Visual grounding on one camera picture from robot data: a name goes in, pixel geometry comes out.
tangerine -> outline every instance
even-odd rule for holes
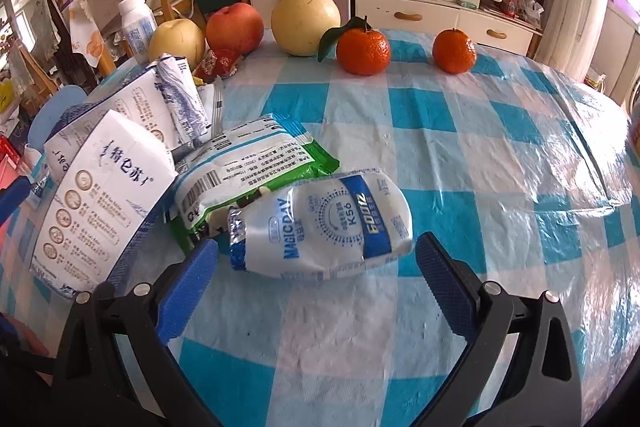
[[[369,76],[382,73],[389,65],[391,46],[380,32],[352,28],[338,39],[335,58],[345,71]]]
[[[476,47],[460,30],[444,30],[433,41],[433,60],[441,70],[465,73],[476,63]]]

green leaf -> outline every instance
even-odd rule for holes
[[[342,34],[353,28],[362,28],[365,31],[371,29],[369,23],[367,23],[367,18],[361,19],[360,17],[351,17],[349,22],[347,22],[344,26],[340,26],[339,28],[329,28],[324,32],[322,38],[320,39],[320,44],[318,45],[318,62],[322,62],[324,58],[331,51],[331,46],[333,46],[338,39],[342,36]]]

metal screw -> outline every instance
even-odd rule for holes
[[[145,295],[148,295],[150,291],[151,291],[151,286],[148,285],[146,282],[142,282],[138,284],[135,288],[133,288],[133,293],[135,293],[135,295],[137,295],[138,297],[143,297]]]
[[[87,304],[87,302],[89,302],[90,298],[91,298],[91,293],[89,293],[89,292],[80,292],[78,295],[76,295],[76,302],[78,304]]]
[[[484,283],[484,291],[486,291],[489,295],[500,295],[502,288],[497,282],[487,281]]]
[[[545,299],[548,300],[549,302],[553,302],[554,304],[560,300],[560,298],[551,290],[547,290],[545,292]]]

cardboard box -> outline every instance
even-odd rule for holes
[[[176,175],[171,155],[154,135],[108,110],[51,201],[32,273],[69,298],[92,291]]]

chair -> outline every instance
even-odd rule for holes
[[[42,106],[29,129],[29,145],[44,152],[44,142],[46,142],[53,126],[58,123],[62,114],[72,105],[84,102],[86,93],[78,86],[64,86],[47,103]]]

